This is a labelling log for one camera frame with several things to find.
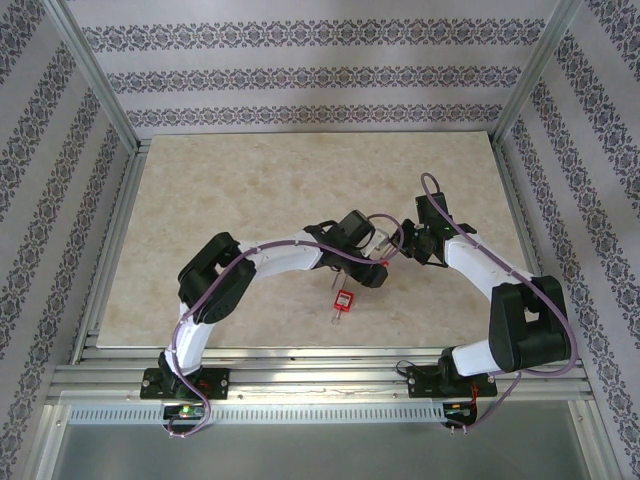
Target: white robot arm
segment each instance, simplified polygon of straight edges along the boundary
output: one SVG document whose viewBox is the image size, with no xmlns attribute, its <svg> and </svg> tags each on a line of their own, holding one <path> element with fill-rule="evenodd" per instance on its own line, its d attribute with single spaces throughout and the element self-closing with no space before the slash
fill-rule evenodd
<svg viewBox="0 0 640 480">
<path fill-rule="evenodd" d="M 447 211 L 444 194 L 438 192 L 432 198 Z M 174 341 L 160 355 L 160 370 L 166 380 L 164 390 L 177 392 L 181 387 L 176 380 L 178 372 L 197 378 L 216 323 L 233 312 L 254 280 L 328 266 L 345 271 L 364 286 L 378 288 L 384 283 L 387 270 L 380 262 L 369 260 L 369 256 L 389 242 L 422 265 L 458 270 L 491 302 L 488 338 L 443 351 L 438 365 L 440 375 L 434 380 L 439 382 L 434 390 L 437 395 L 446 397 L 450 392 L 450 398 L 459 397 L 464 390 L 460 386 L 468 387 L 480 375 L 512 372 L 569 358 L 570 342 L 558 318 L 513 272 L 531 281 L 566 315 L 557 280 L 548 276 L 534 278 L 500 258 L 510 268 L 506 272 L 477 248 L 474 243 L 482 241 L 472 227 L 459 225 L 467 238 L 456 233 L 426 196 L 416 198 L 416 206 L 420 223 L 405 220 L 391 238 L 376 230 L 356 210 L 340 223 L 311 225 L 291 237 L 269 242 L 238 242 L 228 233 L 216 235 L 178 277 L 183 318 Z M 229 272 L 220 275 L 221 269 L 227 267 Z M 224 281 L 210 291 L 217 279 Z M 199 309 L 194 307 L 196 302 L 203 302 Z M 195 313 L 184 318 L 190 310 Z M 539 313 L 539 318 L 527 322 L 526 311 Z"/>
</svg>

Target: beige marble surface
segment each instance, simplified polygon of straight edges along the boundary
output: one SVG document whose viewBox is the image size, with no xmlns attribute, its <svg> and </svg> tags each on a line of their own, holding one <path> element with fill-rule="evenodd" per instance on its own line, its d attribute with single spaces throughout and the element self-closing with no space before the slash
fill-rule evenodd
<svg viewBox="0 0 640 480">
<path fill-rule="evenodd" d="M 417 221 L 426 170 L 457 221 L 524 266 L 484 132 L 154 137 L 98 345 L 166 345 L 178 319 L 177 274 L 213 235 L 277 238 L 355 208 Z M 334 275 L 323 268 L 255 282 L 209 345 L 448 346 L 486 337 L 489 303 L 453 269 L 398 256 L 382 288 L 347 283 L 355 303 L 339 325 L 331 324 Z"/>
</svg>

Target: red padlock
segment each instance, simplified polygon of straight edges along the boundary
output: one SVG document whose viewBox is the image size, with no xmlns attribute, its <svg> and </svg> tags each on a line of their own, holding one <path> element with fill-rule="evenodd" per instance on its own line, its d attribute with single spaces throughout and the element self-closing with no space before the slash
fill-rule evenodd
<svg viewBox="0 0 640 480">
<path fill-rule="evenodd" d="M 355 295 L 353 293 L 347 292 L 346 290 L 338 291 L 336 301 L 333 302 L 333 308 L 341 312 L 348 312 L 351 309 L 354 297 Z"/>
</svg>

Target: black mounting bracket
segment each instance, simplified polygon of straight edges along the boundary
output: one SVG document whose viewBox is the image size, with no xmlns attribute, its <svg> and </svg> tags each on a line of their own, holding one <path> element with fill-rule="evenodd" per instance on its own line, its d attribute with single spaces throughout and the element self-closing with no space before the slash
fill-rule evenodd
<svg viewBox="0 0 640 480">
<path fill-rule="evenodd" d="M 189 375 L 190 381 L 209 400 L 226 400 L 229 392 L 228 368 L 201 368 Z M 198 397 L 177 378 L 167 382 L 160 368 L 147 368 L 142 376 L 140 398 L 143 400 L 197 400 Z"/>
<path fill-rule="evenodd" d="M 351 211 L 340 223 L 330 220 L 304 228 L 304 231 L 312 235 L 316 242 L 362 259 L 364 256 L 360 252 L 362 247 L 359 245 L 367 237 L 371 240 L 375 230 L 373 224 L 358 210 Z M 380 287 L 388 276 L 387 269 L 383 265 L 358 263 L 331 252 L 322 253 L 322 257 L 314 268 L 320 267 L 343 270 L 359 284 L 368 288 Z"/>
<path fill-rule="evenodd" d="M 498 395 L 494 378 L 487 374 L 459 377 L 457 380 L 445 379 L 440 367 L 435 365 L 408 366 L 406 372 L 409 398 L 471 397 L 473 385 L 478 389 L 478 397 Z"/>
<path fill-rule="evenodd" d="M 227 232 L 213 237 L 178 274 L 180 300 L 191 308 L 218 278 L 216 268 L 227 267 L 240 255 L 238 245 Z M 228 317 L 255 274 L 255 264 L 246 258 L 241 260 L 194 315 L 193 323 L 216 323 Z"/>
<path fill-rule="evenodd" d="M 435 193 L 433 198 L 448 214 L 449 210 L 444 193 Z M 431 205 L 426 195 L 416 197 L 416 209 L 418 210 L 418 225 L 409 219 L 402 222 L 404 242 L 400 245 L 400 252 L 407 258 L 414 258 L 420 265 L 448 267 L 444 261 L 444 244 L 447 240 L 458 235 L 458 232 Z M 466 233 L 477 233 L 473 227 L 466 223 L 460 223 L 458 226 Z M 391 237 L 391 242 L 398 246 L 400 242 L 398 232 Z M 432 257 L 435 257 L 438 262 L 430 261 Z"/>
</svg>

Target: striped wall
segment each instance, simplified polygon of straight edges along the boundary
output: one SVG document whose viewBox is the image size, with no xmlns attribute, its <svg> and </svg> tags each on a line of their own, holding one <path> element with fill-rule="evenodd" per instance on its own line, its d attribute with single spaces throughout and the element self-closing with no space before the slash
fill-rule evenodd
<svg viewBox="0 0 640 480">
<path fill-rule="evenodd" d="M 639 6 L 581 6 L 504 147 L 624 478 L 640 477 Z"/>
<path fill-rule="evenodd" d="M 68 361 L 128 155 L 42 6 L 0 1 L 0 478 Z"/>
<path fill-rule="evenodd" d="M 140 138 L 487 130 L 555 4 L 69 1 Z"/>
</svg>

